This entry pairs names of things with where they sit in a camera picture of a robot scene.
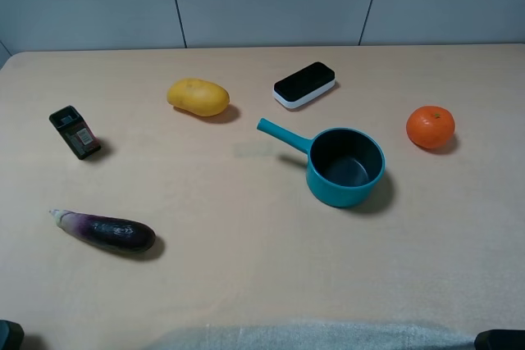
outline mango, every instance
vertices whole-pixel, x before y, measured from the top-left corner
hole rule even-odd
[[[222,86],[213,82],[184,78],[175,82],[167,91],[167,102],[198,116],[214,116],[228,107],[230,95]]]

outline beige table surface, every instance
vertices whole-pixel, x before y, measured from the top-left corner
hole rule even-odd
[[[287,111],[276,81],[313,61],[337,89]],[[165,95],[196,76],[232,107],[200,120]],[[48,121],[75,106],[105,153],[79,161]],[[412,145],[417,107],[457,143]],[[525,46],[28,52],[0,71],[0,318],[43,349],[140,349],[180,327],[297,320],[525,328]],[[370,134],[387,172],[361,207],[320,203],[305,157],[258,132]],[[51,208],[140,220],[126,260],[65,234]]]

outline purple eggplant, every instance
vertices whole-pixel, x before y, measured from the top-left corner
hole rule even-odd
[[[54,216],[57,226],[69,235],[111,252],[141,253],[155,242],[155,232],[137,221],[60,209],[53,209],[49,213]]]

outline teal saucepan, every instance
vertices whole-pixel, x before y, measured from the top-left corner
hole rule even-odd
[[[327,205],[359,204],[385,172],[381,148],[358,130],[328,129],[306,139],[264,118],[257,129],[308,155],[306,182],[313,195]]]

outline orange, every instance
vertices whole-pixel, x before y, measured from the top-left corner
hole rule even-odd
[[[441,107],[418,108],[407,120],[407,134],[410,140],[427,149],[445,145],[454,134],[455,127],[452,114]]]

